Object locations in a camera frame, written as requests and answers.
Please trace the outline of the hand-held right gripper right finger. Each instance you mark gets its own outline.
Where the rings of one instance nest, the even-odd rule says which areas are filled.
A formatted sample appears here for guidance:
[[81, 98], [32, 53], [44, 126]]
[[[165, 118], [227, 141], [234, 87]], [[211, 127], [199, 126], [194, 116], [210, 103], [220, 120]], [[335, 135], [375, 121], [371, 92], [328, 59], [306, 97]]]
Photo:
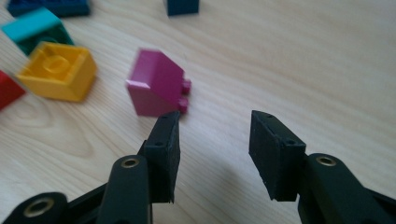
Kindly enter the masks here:
[[297, 202], [303, 224], [389, 224], [389, 200], [334, 156], [306, 144], [271, 114], [251, 112], [248, 154], [272, 200]]

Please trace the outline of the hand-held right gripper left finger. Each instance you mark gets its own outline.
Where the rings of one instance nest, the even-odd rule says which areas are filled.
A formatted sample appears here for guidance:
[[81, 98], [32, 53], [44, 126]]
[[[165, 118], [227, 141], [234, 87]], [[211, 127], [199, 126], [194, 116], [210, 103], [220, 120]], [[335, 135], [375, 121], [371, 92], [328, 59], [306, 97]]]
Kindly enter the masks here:
[[175, 200], [179, 117], [159, 116], [138, 153], [113, 164], [96, 224], [152, 224], [152, 205]]

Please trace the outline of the magenta toy brick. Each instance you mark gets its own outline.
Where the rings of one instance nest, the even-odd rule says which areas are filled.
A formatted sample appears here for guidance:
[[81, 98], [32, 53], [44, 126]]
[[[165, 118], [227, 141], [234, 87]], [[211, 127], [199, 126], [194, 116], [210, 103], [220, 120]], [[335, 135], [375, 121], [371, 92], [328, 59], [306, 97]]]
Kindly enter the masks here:
[[188, 111], [191, 81], [184, 70], [164, 53], [140, 49], [134, 67], [126, 79], [126, 88], [138, 116], [159, 117], [162, 114]]

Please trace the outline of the orange yellow toy brick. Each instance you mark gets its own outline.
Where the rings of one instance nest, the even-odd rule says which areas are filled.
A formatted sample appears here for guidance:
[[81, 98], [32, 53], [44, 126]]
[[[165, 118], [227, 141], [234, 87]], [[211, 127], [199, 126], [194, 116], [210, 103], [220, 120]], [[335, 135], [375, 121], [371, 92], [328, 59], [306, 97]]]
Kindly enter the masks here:
[[81, 102], [91, 89], [96, 72], [96, 63], [88, 49], [41, 42], [16, 77], [38, 96]]

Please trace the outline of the grey blue toy brick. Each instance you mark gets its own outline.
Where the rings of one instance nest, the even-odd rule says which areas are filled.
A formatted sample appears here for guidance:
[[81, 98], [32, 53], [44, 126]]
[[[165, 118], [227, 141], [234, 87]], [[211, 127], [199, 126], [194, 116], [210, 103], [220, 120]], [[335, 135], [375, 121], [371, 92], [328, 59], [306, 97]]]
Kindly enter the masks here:
[[196, 14], [200, 0], [164, 0], [164, 5], [168, 16]]

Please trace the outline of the red toy brick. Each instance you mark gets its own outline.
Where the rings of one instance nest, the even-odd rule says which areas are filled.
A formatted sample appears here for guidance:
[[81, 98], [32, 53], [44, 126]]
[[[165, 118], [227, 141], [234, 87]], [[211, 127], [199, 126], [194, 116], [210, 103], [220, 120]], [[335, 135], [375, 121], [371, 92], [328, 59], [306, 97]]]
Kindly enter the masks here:
[[25, 94], [25, 90], [0, 70], [0, 111]]

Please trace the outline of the teal toy brick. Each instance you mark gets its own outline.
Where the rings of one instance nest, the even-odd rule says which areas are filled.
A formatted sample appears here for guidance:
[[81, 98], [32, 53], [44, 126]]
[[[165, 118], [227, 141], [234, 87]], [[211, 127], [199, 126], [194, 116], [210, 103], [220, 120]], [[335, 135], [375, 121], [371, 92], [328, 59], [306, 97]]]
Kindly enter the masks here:
[[41, 42], [74, 44], [62, 21], [44, 7], [19, 16], [1, 29], [26, 56]]

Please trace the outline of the dark blue toy brick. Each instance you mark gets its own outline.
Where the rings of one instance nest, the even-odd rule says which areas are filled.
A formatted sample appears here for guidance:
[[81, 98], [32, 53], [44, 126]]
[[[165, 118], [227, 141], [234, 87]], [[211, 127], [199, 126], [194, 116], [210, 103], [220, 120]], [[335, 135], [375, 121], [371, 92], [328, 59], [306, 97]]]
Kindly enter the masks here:
[[39, 8], [46, 8], [57, 17], [86, 16], [91, 14], [90, 0], [8, 0], [7, 11], [19, 17]]

